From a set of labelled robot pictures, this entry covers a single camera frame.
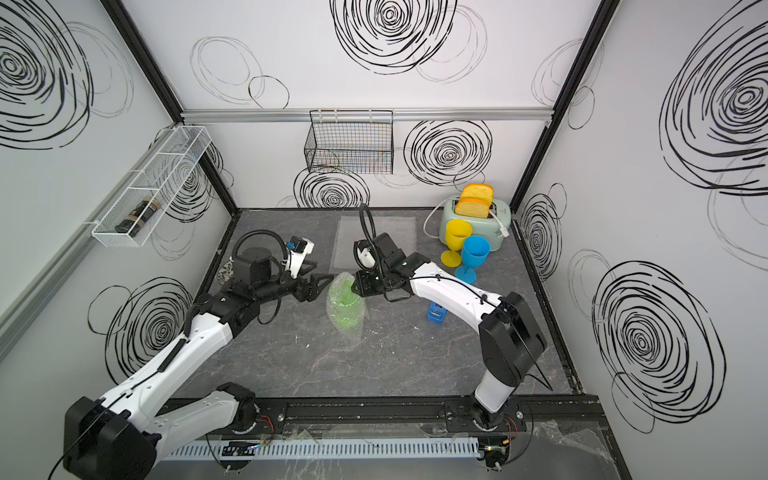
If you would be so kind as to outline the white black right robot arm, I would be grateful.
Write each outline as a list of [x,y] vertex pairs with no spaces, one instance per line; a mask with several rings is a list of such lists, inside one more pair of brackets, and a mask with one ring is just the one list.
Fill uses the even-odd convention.
[[353,258],[359,267],[352,291],[360,297],[397,290],[434,302],[478,334],[485,372],[472,394],[471,415],[482,430],[501,421],[508,399],[538,366],[547,342],[522,296],[500,295],[470,285],[420,253],[405,255],[391,237],[358,240]]

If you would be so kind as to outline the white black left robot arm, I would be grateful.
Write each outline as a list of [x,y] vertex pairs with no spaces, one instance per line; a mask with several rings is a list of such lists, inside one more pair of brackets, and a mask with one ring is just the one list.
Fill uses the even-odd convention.
[[258,318],[263,304],[286,296],[312,302],[332,280],[330,274],[253,285],[230,280],[217,294],[202,296],[171,344],[98,399],[82,397],[67,410],[58,465],[80,479],[143,479],[170,453],[212,431],[250,432],[263,417],[255,394],[234,382],[171,412],[161,409]]

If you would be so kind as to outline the green plastic wine glass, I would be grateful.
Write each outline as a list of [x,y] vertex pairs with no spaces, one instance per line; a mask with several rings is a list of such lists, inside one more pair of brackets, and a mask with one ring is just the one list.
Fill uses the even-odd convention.
[[342,279],[332,285],[329,291],[327,314],[340,330],[360,327],[365,316],[363,298],[355,294],[351,287],[351,280]]

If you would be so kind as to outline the blue plastic wine glass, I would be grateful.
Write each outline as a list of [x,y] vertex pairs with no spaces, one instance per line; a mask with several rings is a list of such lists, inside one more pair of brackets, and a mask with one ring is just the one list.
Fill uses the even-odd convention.
[[486,261],[490,251],[490,243],[482,236],[472,235],[465,239],[461,265],[456,268],[455,276],[467,284],[474,284],[477,280],[476,269]]

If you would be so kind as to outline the blue tape dispenser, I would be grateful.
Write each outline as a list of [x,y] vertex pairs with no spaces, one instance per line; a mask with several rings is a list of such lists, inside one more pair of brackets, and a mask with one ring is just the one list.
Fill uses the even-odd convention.
[[444,323],[446,315],[446,308],[436,302],[431,302],[427,310],[426,319],[431,323],[441,325]]

